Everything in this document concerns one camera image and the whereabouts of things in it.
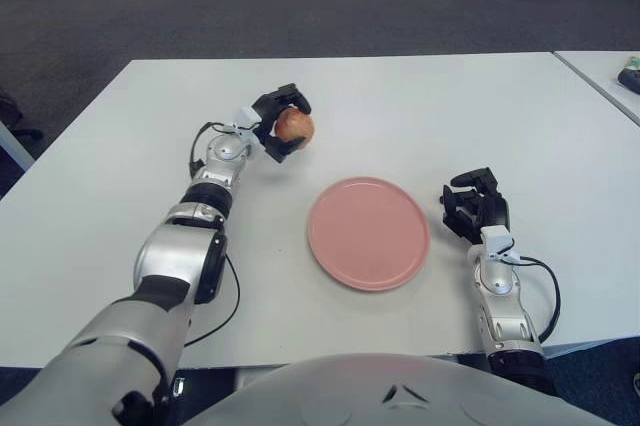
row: red apple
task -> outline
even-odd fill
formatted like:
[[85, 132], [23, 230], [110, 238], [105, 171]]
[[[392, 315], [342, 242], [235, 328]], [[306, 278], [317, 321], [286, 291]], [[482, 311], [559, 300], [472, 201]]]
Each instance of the red apple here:
[[313, 137], [313, 121], [311, 116], [304, 114], [296, 108], [287, 108], [276, 121], [274, 132], [276, 136], [283, 141], [292, 141], [299, 137], [304, 137], [304, 141], [300, 143], [298, 149], [304, 148]]

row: gray carpet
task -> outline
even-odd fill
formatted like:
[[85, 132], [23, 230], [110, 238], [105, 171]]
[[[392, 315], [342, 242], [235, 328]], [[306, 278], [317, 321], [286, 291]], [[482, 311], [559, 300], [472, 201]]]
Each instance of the gray carpet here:
[[36, 155], [131, 59], [640, 48], [640, 0], [0, 0], [0, 18]]
[[560, 397], [614, 424], [640, 426], [640, 338], [624, 339], [549, 361]]

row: adjacent white table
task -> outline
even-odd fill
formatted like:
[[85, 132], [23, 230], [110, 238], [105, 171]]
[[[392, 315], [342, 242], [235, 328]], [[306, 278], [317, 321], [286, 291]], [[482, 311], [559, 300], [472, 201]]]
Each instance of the adjacent white table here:
[[556, 56], [640, 126], [640, 95], [618, 82], [630, 56], [640, 51], [556, 51]]
[[[518, 249], [560, 281], [548, 344], [637, 334], [640, 162], [628, 152], [640, 150], [640, 130], [551, 54], [134, 61], [0, 201], [0, 364], [42, 366], [129, 295], [139, 247], [189, 183], [195, 132], [288, 82], [311, 102], [316, 136], [283, 164], [262, 155], [247, 165], [227, 225], [242, 302], [227, 327], [187, 348], [183, 367], [480, 350], [469, 245], [441, 223], [438, 196], [482, 166], [509, 200]], [[404, 188], [431, 226], [424, 268], [393, 291], [341, 286], [307, 246], [314, 199], [358, 175]], [[552, 286], [534, 268], [522, 280], [542, 330]], [[234, 299], [227, 274], [192, 334]]]

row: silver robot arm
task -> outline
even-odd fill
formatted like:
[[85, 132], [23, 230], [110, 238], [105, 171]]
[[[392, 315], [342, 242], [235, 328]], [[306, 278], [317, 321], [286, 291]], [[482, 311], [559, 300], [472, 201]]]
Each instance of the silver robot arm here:
[[[478, 326], [491, 372], [557, 396], [545, 369], [539, 337], [520, 302], [520, 280], [513, 268], [526, 263], [513, 248], [509, 207], [497, 190], [498, 181], [489, 168], [482, 168], [456, 176], [451, 186], [471, 188], [453, 192], [445, 185], [440, 200], [445, 208], [444, 224], [472, 243], [467, 258], [473, 269]], [[552, 277], [559, 301], [555, 275]], [[558, 314], [559, 302], [545, 336], [555, 327]]]
[[246, 160], [258, 147], [281, 162], [304, 138], [270, 135], [282, 110], [311, 109], [295, 85], [261, 96], [221, 125], [206, 161], [143, 245], [134, 293], [103, 309], [14, 399], [0, 424], [137, 425], [166, 413], [169, 386], [197, 304], [212, 301], [224, 268], [224, 224]]

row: small object on table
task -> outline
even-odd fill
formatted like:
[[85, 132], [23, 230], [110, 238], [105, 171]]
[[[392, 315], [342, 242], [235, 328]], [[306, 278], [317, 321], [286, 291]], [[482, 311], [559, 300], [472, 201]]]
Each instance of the small object on table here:
[[631, 56], [618, 75], [618, 81], [636, 94], [640, 94], [640, 58]]
[[329, 275], [364, 291], [408, 282], [420, 271], [430, 244], [415, 201], [398, 186], [368, 177], [326, 189], [311, 209], [307, 236]]
[[311, 141], [314, 132], [315, 128], [311, 116], [296, 108], [287, 108], [280, 113], [274, 126], [275, 135], [283, 141], [304, 138], [298, 149], [304, 148]]

